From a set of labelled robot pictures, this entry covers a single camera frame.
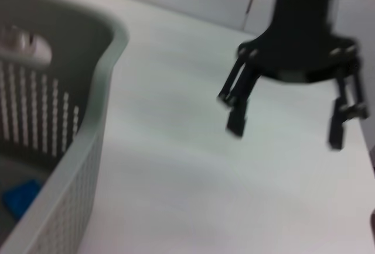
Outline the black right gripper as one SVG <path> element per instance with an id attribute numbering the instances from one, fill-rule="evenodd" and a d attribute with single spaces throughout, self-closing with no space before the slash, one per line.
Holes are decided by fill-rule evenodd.
<path id="1" fill-rule="evenodd" d="M 330 120 L 328 143 L 342 150 L 344 123 L 367 119 L 357 42 L 337 35 L 329 23 L 330 0 L 276 0 L 269 27 L 238 47 L 238 59 L 261 75 L 287 83 L 335 79 L 338 97 Z M 352 77 L 354 104 L 349 105 L 345 79 Z"/>

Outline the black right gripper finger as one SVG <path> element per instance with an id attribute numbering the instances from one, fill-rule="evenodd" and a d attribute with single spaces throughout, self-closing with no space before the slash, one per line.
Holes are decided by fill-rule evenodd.
<path id="1" fill-rule="evenodd" d="M 240 56 L 217 96 L 230 109 L 226 128 L 238 138 L 243 137 L 248 99 L 259 77 L 253 59 Z"/>

